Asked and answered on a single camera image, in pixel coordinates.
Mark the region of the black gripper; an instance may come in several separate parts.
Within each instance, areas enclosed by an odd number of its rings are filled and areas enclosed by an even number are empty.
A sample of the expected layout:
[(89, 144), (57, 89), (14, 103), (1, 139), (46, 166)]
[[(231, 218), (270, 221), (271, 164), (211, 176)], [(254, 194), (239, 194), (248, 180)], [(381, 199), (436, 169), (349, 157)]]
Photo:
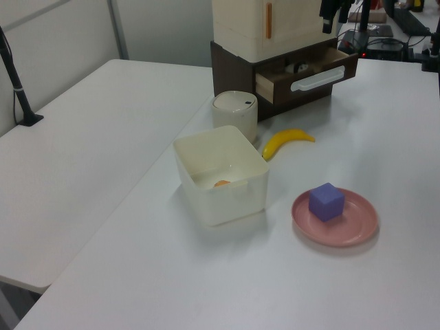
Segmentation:
[(322, 17), (322, 32), (330, 34), (333, 29), (333, 18), (337, 11), (339, 23), (345, 24), (348, 20), (351, 0), (322, 0), (320, 4), (320, 16)]

